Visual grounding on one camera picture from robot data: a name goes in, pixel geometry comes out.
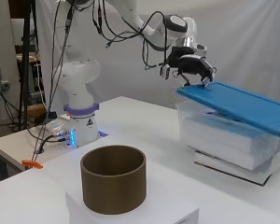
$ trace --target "cable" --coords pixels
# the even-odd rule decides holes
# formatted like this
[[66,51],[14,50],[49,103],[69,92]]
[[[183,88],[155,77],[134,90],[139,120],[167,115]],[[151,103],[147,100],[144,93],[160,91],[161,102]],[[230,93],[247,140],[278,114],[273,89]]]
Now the cable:
[[41,88],[40,88],[40,74],[39,74],[39,68],[38,68],[38,66],[40,66],[40,65],[38,64],[38,59],[36,59],[36,58],[33,57],[33,56],[29,56],[29,58],[35,60],[35,63],[36,63],[36,71],[37,71],[37,86],[38,86],[38,90],[39,90],[39,92],[40,92],[41,102],[42,102],[43,106],[44,106],[44,107],[46,108],[46,110],[47,110],[47,107],[46,107],[46,104],[45,104],[45,100],[44,100],[44,95],[43,95],[44,92],[42,92],[42,90],[41,90]]
[[[34,134],[31,133],[31,131],[29,129],[27,129],[27,132],[35,139],[38,139],[38,140],[42,140],[40,138],[37,138]],[[58,141],[47,141],[49,143],[57,143]]]
[[91,3],[89,6],[87,6],[87,7],[82,7],[82,8],[76,7],[76,10],[78,10],[79,12],[84,11],[85,9],[91,7],[91,6],[94,4],[94,1],[95,1],[95,0],[93,0],[92,3]]
[[[58,78],[57,78],[57,81],[56,81],[55,88],[53,89],[53,85],[51,85],[51,88],[50,88],[48,112],[47,112],[47,115],[46,115],[46,118],[45,118],[45,124],[43,124],[41,126],[40,132],[39,132],[38,137],[36,139],[35,150],[34,150],[34,154],[33,154],[33,157],[32,157],[32,161],[36,161],[37,156],[38,156],[38,154],[36,154],[38,140],[41,139],[41,141],[42,141],[42,139],[44,139],[44,134],[45,134],[46,125],[47,125],[46,120],[49,117],[49,112],[50,112],[50,109],[51,109],[52,101],[55,97],[55,93],[56,93],[56,90],[57,90],[57,87],[58,87],[58,84],[59,84],[59,81],[60,81],[60,77],[61,77],[61,72],[63,70],[63,57],[64,57],[64,53],[65,53],[65,47],[66,47],[67,39],[68,39],[68,36],[69,36],[69,33],[70,33],[70,28],[72,26],[74,13],[75,13],[75,8],[74,8],[74,1],[73,1],[72,4],[71,4],[71,7],[70,7],[70,9],[67,13],[66,24],[65,24],[65,37],[64,37],[63,47],[62,47],[62,54],[60,56],[60,60],[59,60],[59,63],[57,64],[55,72],[53,71],[54,66],[52,66],[53,69],[52,69],[52,73],[51,73],[51,81],[54,79],[55,75],[57,74],[57,72],[59,70]],[[56,9],[56,12],[55,12],[54,32],[53,32],[54,34],[55,34],[55,29],[56,29],[57,14],[58,14],[58,8]]]
[[[103,1],[103,11],[104,11],[104,18],[105,18],[105,24],[108,28],[108,30],[115,36],[113,39],[109,39],[109,38],[106,38],[105,35],[104,35],[104,32],[103,32],[103,29],[102,27],[97,27],[97,25],[95,25],[99,31],[99,33],[106,39],[108,40],[109,42],[107,43],[106,47],[110,47],[111,44],[113,42],[122,42],[124,40],[127,40],[127,39],[130,39],[130,38],[134,38],[136,36],[142,36],[143,37],[143,46],[142,46],[142,60],[143,60],[143,63],[145,64],[146,66],[146,70],[150,69],[150,68],[154,68],[154,67],[157,67],[157,66],[161,66],[161,65],[164,65],[166,64],[166,61],[167,61],[167,43],[168,43],[168,30],[167,30],[167,26],[166,26],[166,21],[165,21],[165,16],[162,12],[160,11],[155,11],[153,14],[151,14],[151,16],[148,18],[147,22],[143,25],[143,27],[141,28],[141,30],[139,32],[135,31],[133,32],[133,35],[131,36],[122,36],[123,34],[127,34],[128,32],[122,32],[120,33],[119,35],[117,35],[112,29],[111,27],[109,26],[109,23],[108,23],[108,20],[107,20],[107,17],[106,17],[106,10],[105,10],[105,0],[102,0]],[[148,42],[147,42],[147,39],[144,37],[143,35],[143,31],[147,28],[148,24],[150,23],[150,21],[152,20],[152,18],[156,15],[156,14],[161,14],[162,16],[162,21],[163,21],[163,24],[165,26],[165,41],[164,41],[164,59],[163,59],[163,63],[158,63],[158,64],[154,64],[154,65],[150,65],[148,64],[148,60],[149,60],[149,46],[148,46]],[[94,20],[94,6],[92,8],[92,19]],[[145,47],[147,47],[147,57],[145,58]]]
[[[35,157],[35,160],[37,160],[37,157],[39,154],[43,153],[44,152],[44,145],[51,139],[51,138],[54,138],[55,136],[54,135],[50,135],[48,137],[46,137],[44,139],[44,141],[42,141],[42,143],[40,144],[39,146],[39,151],[38,153],[36,154],[36,157]],[[58,139],[56,142],[65,142],[66,139],[65,138],[61,138],[61,139]]]
[[16,106],[14,106],[10,101],[8,101],[7,98],[4,96],[4,94],[1,91],[0,91],[0,96],[4,100],[5,104],[7,104],[7,107],[9,108],[9,111],[10,111],[9,106],[11,106],[12,109],[14,109],[16,112],[19,113],[19,109]]

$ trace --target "brown cylinder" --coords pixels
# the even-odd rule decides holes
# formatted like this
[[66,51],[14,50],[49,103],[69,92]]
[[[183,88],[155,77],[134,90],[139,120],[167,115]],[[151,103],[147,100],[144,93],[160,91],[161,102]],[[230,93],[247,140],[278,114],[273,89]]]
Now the brown cylinder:
[[134,147],[100,147],[81,160],[83,200],[92,211],[117,215],[147,196],[147,159]]

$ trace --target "lab equipment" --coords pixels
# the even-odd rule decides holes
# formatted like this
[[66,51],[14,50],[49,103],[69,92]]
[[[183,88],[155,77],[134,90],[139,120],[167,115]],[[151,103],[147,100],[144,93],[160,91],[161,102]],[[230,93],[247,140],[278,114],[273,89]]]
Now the lab equipment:
[[[182,86],[188,86],[190,85],[188,75],[199,74],[204,86],[213,81],[216,69],[205,58],[207,48],[196,42],[197,27],[194,19],[177,15],[164,16],[161,12],[155,12],[147,22],[144,22],[137,13],[136,0],[106,0],[106,2],[117,10],[123,21],[132,29],[130,33],[133,33],[130,37],[116,35],[107,43],[108,47],[117,41],[117,38],[125,40],[140,36],[154,50],[164,52],[163,63],[149,65],[146,60],[144,63],[148,68],[158,66],[161,70],[160,75],[165,80],[175,77]],[[76,11],[92,7],[93,16],[95,3],[99,5],[98,21],[94,17],[92,20],[98,33],[106,38],[102,30],[101,1],[68,0],[58,2],[56,6],[56,11],[63,17],[63,20],[57,21],[56,34],[60,39],[65,29],[65,38],[62,38],[64,39],[62,63],[58,64],[54,79],[56,86],[59,85],[65,90],[69,97],[69,105],[64,107],[71,117],[68,124],[64,126],[66,144],[69,147],[81,147],[98,138],[94,112],[99,109],[99,106],[94,103],[93,97],[88,93],[86,84],[100,76],[101,67],[89,52],[80,49],[77,41],[69,36],[70,29],[75,29],[78,25]],[[103,7],[105,13],[105,0],[103,0]],[[148,23],[157,13],[162,15],[162,20],[157,28],[153,29]],[[167,57],[166,51],[170,47],[172,47],[171,54]],[[175,70],[175,75],[171,73],[172,69]]]
[[213,82],[180,89],[181,141],[195,160],[263,185],[280,168],[280,103]]

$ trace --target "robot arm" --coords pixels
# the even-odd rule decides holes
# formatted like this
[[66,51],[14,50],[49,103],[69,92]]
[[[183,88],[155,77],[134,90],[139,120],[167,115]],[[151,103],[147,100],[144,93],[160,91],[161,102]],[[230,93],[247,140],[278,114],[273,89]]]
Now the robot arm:
[[106,0],[106,2],[118,11],[130,27],[136,32],[142,32],[154,50],[164,51],[173,46],[171,54],[161,67],[161,76],[166,80],[171,75],[171,68],[177,71],[175,77],[184,86],[190,85],[187,75],[199,74],[204,86],[214,80],[216,69],[205,58],[207,48],[196,42],[197,26],[194,19],[168,15],[164,16],[156,29],[152,29],[139,17],[136,0]]
[[[93,3],[94,1],[103,1],[103,3],[106,1],[119,12],[134,32],[142,36],[154,50],[166,52],[169,47],[172,47],[169,57],[164,53],[166,57],[161,64],[161,76],[165,79],[173,76],[183,86],[187,86],[190,85],[187,75],[199,74],[204,86],[213,81],[215,70],[205,59],[206,47],[196,42],[197,27],[194,19],[190,17],[181,18],[176,15],[164,16],[159,12],[162,15],[162,20],[157,28],[153,29],[147,25],[148,21],[144,22],[140,19],[136,10],[136,0],[59,1],[64,3],[60,14],[64,19],[66,18],[66,21],[57,20],[59,22],[57,24],[59,32],[57,33],[64,34],[63,25],[65,24],[66,37],[62,38],[64,39],[62,50],[66,53],[66,60],[62,60],[61,65],[58,65],[58,75],[53,77],[55,77],[56,87],[59,84],[59,87],[66,91],[69,98],[69,105],[64,107],[71,115],[70,121],[64,127],[68,146],[81,147],[98,137],[94,116],[94,111],[98,106],[94,104],[93,97],[88,93],[86,83],[94,81],[100,75],[101,70],[99,63],[86,50],[78,47],[76,36],[74,36],[75,38],[69,37],[67,41],[71,29],[73,29],[71,34],[78,33],[78,30],[76,30],[77,23],[72,24],[75,14],[73,5],[85,8],[86,4],[91,6],[92,1]],[[171,73],[171,69],[177,71],[176,76]]]

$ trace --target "metal stand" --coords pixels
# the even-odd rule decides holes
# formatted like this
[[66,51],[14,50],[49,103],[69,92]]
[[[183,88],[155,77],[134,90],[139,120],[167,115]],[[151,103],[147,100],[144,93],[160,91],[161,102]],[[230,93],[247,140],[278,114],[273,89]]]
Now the metal stand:
[[21,130],[21,112],[22,106],[24,107],[23,129],[27,129],[28,120],[28,97],[29,97],[29,47],[30,47],[30,14],[33,12],[35,24],[35,38],[38,45],[37,26],[36,26],[36,13],[35,13],[35,0],[25,0],[24,9],[24,32],[23,32],[23,45],[22,45],[22,65],[20,73],[20,106],[19,106],[19,131]]

